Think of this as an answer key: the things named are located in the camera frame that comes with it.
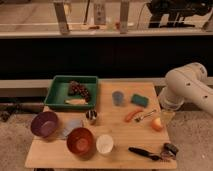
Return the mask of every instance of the orange object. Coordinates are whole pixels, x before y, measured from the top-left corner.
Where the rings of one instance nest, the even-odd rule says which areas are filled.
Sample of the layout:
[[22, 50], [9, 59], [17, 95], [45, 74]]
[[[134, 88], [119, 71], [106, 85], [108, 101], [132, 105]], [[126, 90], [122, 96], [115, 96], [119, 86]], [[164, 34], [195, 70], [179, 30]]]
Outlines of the orange object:
[[133, 110], [132, 112], [128, 113], [125, 118], [124, 121], [125, 122], [130, 122], [132, 120], [132, 118], [139, 112], [143, 112], [143, 108], [138, 108], [136, 110]]
[[151, 121], [151, 127], [155, 130], [155, 131], [162, 131], [162, 129], [164, 128], [164, 126], [161, 124], [161, 120], [160, 117], [157, 117], [155, 119], [153, 119]]
[[87, 128], [75, 128], [67, 138], [68, 149], [78, 156], [88, 154], [92, 150], [93, 144], [93, 135]]

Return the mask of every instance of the wooden table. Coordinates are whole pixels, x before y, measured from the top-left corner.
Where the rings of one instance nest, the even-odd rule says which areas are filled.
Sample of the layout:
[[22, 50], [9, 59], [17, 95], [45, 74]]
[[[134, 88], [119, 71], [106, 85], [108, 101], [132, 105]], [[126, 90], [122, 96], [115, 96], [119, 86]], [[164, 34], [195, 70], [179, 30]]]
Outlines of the wooden table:
[[[125, 94], [123, 106], [114, 106], [112, 92], [120, 90]], [[96, 110], [99, 120], [95, 126], [89, 125], [84, 112], [56, 112], [60, 119], [60, 127], [49, 137], [43, 140], [34, 137], [30, 147], [25, 166], [27, 168], [86, 168], [86, 169], [175, 169], [176, 161], [153, 162], [128, 151], [128, 147], [140, 147], [151, 152], [159, 153], [165, 142], [170, 142], [167, 130], [156, 132], [150, 127], [150, 121], [159, 115], [160, 107], [152, 83], [140, 82], [102, 82], [99, 83]], [[130, 99], [134, 93], [149, 98], [149, 105], [145, 112], [156, 109], [158, 112], [147, 117], [140, 123], [132, 120], [124, 122], [127, 113], [138, 108], [131, 104]], [[101, 134], [110, 134], [115, 147], [109, 156], [102, 156], [97, 151], [89, 160], [81, 160], [70, 153], [66, 141], [59, 138], [63, 126], [73, 118], [80, 118], [84, 126], [91, 130], [94, 137]]]

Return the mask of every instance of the bowl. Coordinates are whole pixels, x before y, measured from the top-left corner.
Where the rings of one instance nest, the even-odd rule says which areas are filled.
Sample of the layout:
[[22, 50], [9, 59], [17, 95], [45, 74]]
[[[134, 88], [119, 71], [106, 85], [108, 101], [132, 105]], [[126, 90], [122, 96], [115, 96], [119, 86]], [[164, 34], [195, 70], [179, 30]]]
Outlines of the bowl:
[[58, 117], [52, 111], [40, 112], [31, 123], [31, 132], [39, 137], [50, 136], [58, 127]]
[[87, 128], [75, 128], [67, 138], [67, 148], [77, 156], [84, 156], [90, 153], [93, 143], [93, 134]]

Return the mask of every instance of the black panel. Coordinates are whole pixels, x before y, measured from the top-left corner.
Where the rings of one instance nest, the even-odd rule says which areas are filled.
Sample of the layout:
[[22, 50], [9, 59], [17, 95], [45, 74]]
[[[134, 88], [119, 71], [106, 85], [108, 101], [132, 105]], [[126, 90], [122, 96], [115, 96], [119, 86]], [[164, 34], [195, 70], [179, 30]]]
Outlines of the black panel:
[[194, 61], [213, 76], [213, 36], [0, 39], [0, 47], [0, 79], [164, 77]]

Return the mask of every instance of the purple bowl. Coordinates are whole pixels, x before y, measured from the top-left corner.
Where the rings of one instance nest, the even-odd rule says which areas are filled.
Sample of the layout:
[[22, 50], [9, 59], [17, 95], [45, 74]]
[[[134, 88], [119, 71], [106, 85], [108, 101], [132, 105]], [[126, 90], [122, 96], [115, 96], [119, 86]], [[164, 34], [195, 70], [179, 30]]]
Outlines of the purple bowl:
[[56, 113], [47, 111], [39, 113], [31, 123], [31, 132], [39, 137], [48, 137], [58, 127], [58, 117]]

